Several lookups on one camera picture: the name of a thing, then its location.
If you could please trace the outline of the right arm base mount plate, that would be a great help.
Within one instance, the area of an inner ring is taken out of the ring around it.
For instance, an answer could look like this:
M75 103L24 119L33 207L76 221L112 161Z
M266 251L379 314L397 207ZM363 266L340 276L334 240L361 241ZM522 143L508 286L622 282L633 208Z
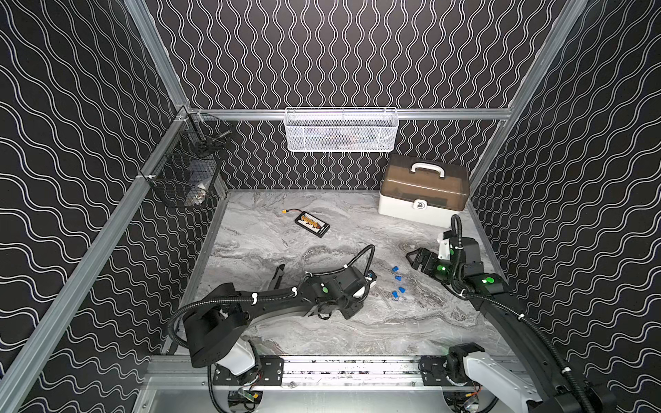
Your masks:
M454 356L422 356L418 362L425 387L468 386L480 387L481 383L468 378L461 363Z

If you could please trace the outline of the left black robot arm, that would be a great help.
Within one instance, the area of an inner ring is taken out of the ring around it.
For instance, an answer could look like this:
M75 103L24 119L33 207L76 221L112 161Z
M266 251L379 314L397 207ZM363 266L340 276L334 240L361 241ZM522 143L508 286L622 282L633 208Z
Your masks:
M346 320L353 318L377 280L371 270L374 256L370 244L341 268L305 273L294 287L238 291L232 282L222 284L174 311L168 336L189 351L193 368L219 365L234 375L246 373L258 364L256 350L242 339L251 325L287 316L327 320L335 311Z

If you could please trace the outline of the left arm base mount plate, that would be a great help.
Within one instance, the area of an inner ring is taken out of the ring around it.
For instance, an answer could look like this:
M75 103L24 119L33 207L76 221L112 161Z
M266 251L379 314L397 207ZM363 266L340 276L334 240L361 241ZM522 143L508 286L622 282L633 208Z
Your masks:
M239 376L229 369L216 365L213 373L213 385L281 385L284 373L284 359L278 356L260 356L256 366Z

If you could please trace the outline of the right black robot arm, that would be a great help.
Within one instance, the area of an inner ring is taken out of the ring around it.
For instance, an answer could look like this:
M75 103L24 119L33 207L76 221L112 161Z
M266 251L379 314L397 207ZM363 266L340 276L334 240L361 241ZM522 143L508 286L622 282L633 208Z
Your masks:
M605 385L594 385L574 371L551 338L525 313L509 284L495 273L486 273L480 246L464 236L462 222L453 215L450 228L439 240L439 250L419 248L406 254L411 267L439 282L457 299L484 316L514 351L524 372L496 362L475 342L449 348L431 366L425 356L420 369L425 381L444 374L454 385L475 384L492 394L486 411L497 403L514 412L614 412L616 396Z

